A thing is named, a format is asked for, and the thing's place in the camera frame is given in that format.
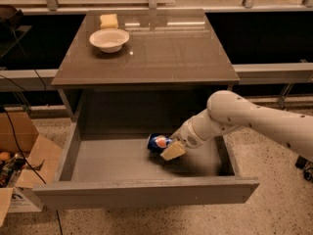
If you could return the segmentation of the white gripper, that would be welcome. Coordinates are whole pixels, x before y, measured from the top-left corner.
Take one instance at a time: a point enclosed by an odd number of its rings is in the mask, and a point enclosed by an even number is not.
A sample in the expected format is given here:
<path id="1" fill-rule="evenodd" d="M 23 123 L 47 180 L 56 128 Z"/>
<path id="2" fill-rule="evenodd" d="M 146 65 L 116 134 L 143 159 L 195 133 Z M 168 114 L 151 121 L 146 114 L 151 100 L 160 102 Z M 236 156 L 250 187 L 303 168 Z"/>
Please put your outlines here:
<path id="1" fill-rule="evenodd" d="M 171 138 L 178 141 L 171 143 L 160 154 L 160 156 L 166 161 L 171 161 L 184 155 L 185 146 L 191 149 L 196 149 L 209 138 L 208 118 L 191 117 L 171 135 Z"/>

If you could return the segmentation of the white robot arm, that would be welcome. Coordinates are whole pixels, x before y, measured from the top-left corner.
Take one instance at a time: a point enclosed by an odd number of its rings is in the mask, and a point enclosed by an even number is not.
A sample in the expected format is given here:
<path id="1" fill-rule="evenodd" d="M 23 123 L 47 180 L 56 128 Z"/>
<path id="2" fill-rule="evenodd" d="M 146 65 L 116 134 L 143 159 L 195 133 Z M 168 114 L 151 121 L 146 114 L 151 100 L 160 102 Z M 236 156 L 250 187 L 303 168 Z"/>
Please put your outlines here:
<path id="1" fill-rule="evenodd" d="M 186 120 L 160 154 L 166 161 L 197 149 L 206 140 L 249 127 L 313 162 L 313 117 L 251 103 L 240 95 L 222 90 L 207 100 L 206 109 Z"/>

